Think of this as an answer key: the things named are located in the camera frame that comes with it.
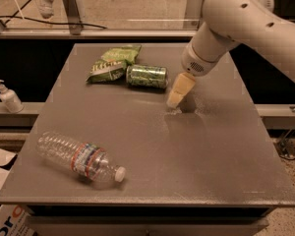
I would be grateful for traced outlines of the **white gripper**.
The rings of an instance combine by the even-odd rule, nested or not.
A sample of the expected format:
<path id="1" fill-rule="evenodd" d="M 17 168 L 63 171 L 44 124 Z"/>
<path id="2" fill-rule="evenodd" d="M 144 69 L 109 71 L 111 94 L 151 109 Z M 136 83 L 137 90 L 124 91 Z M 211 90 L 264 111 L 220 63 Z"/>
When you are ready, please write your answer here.
<path id="1" fill-rule="evenodd" d="M 238 42 L 213 32 L 207 23 L 202 23 L 183 51 L 181 64 L 186 72 L 176 77 L 166 101 L 167 106 L 176 108 L 195 86 L 195 77 L 208 74 L 224 54 L 238 45 Z"/>

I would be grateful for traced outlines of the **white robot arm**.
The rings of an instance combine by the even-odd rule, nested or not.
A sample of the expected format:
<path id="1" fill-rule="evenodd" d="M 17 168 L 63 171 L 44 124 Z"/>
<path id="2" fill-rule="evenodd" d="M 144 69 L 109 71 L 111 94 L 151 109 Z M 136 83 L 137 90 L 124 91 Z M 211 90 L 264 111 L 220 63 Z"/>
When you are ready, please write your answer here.
<path id="1" fill-rule="evenodd" d="M 167 98 L 177 107 L 197 77 L 208 74 L 228 51 L 245 44 L 295 83 L 295 24 L 273 13 L 273 0 L 204 0 L 203 23 L 182 53 L 184 72 Z"/>

